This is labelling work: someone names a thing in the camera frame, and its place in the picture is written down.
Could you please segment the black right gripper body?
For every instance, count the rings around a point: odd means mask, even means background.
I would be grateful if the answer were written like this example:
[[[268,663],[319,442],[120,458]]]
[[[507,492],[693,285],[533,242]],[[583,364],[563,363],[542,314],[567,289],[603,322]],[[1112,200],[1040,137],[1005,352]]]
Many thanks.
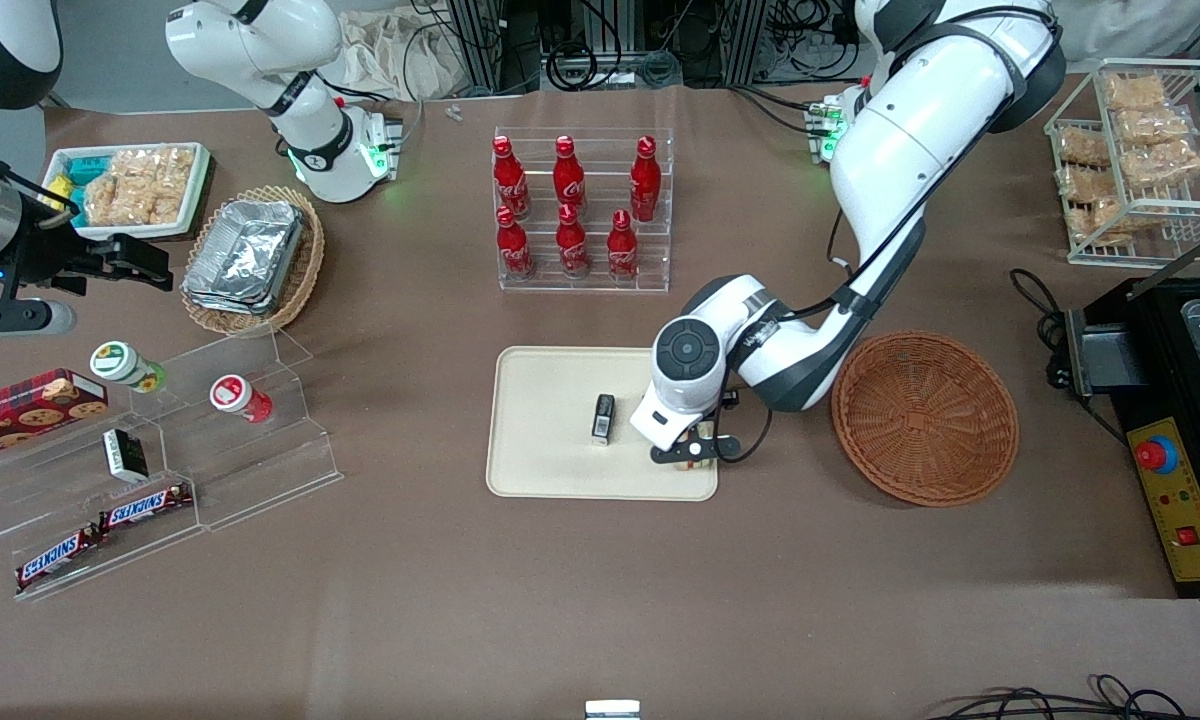
[[[106,247],[82,238],[68,224],[44,229],[28,226],[0,251],[0,299],[14,299],[28,284],[56,287],[83,296],[89,278],[116,281],[107,269]]]

